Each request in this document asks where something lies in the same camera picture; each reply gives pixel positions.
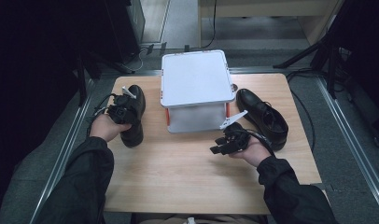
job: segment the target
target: white lid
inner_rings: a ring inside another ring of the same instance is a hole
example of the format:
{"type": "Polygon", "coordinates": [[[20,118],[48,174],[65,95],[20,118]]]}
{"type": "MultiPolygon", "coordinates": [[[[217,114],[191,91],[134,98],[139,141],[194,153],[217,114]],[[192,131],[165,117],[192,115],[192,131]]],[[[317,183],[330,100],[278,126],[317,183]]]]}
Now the white lid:
{"type": "Polygon", "coordinates": [[[231,74],[222,50],[162,57],[162,106],[228,103],[234,98],[231,74]]]}

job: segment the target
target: storage box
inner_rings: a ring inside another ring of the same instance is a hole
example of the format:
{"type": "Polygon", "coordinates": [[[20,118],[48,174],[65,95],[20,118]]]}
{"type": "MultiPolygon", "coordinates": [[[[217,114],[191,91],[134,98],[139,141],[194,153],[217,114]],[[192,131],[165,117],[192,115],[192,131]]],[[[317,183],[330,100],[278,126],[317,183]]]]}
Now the storage box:
{"type": "Polygon", "coordinates": [[[235,98],[222,50],[162,57],[161,105],[170,133],[218,130],[235,98]]]}

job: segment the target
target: person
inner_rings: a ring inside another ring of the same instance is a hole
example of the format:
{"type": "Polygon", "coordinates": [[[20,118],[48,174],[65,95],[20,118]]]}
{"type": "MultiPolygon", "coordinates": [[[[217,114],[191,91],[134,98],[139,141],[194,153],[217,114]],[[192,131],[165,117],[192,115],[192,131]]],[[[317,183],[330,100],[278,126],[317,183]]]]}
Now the person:
{"type": "MultiPolygon", "coordinates": [[[[102,114],[93,122],[90,137],[85,141],[86,144],[84,143],[85,147],[97,145],[107,149],[106,142],[130,128],[130,124],[116,124],[108,115],[102,114]]],[[[229,156],[233,159],[245,160],[250,165],[257,167],[260,174],[259,182],[265,187],[264,201],[277,223],[338,223],[324,193],[318,187],[300,185],[288,161],[277,159],[275,155],[271,155],[257,138],[251,136],[247,149],[231,153],[229,156]]],[[[182,220],[186,220],[185,218],[185,215],[177,215],[161,220],[151,214],[136,221],[142,223],[183,223],[182,220]]],[[[216,218],[219,218],[219,221],[230,223],[257,223],[264,220],[252,216],[212,218],[213,220],[210,220],[212,222],[216,222],[216,218]]]]}

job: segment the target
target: wooden desk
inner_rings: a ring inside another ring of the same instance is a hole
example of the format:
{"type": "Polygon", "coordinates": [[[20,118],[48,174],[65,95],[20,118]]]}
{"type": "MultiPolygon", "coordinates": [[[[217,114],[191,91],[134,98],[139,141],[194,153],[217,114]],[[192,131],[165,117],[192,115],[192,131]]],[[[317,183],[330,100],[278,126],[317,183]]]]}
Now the wooden desk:
{"type": "MultiPolygon", "coordinates": [[[[276,157],[290,162],[302,184],[321,183],[286,78],[281,74],[232,75],[232,82],[255,92],[286,119],[288,141],[276,157]]],[[[269,214],[256,168],[209,150],[222,131],[168,133],[160,102],[161,77],[120,77],[113,92],[121,94],[122,86],[133,84],[143,89],[147,99],[142,118],[145,138],[136,148],[125,147],[119,136],[109,142],[115,168],[106,211],[269,214]]],[[[239,112],[235,102],[230,107],[232,115],[239,112]]],[[[239,123],[254,129],[245,119],[239,123]]]]}
{"type": "MultiPolygon", "coordinates": [[[[218,0],[216,17],[295,16],[313,45],[344,0],[218,0]]],[[[215,0],[198,0],[198,44],[202,42],[202,18],[214,15],[215,0]]]]}

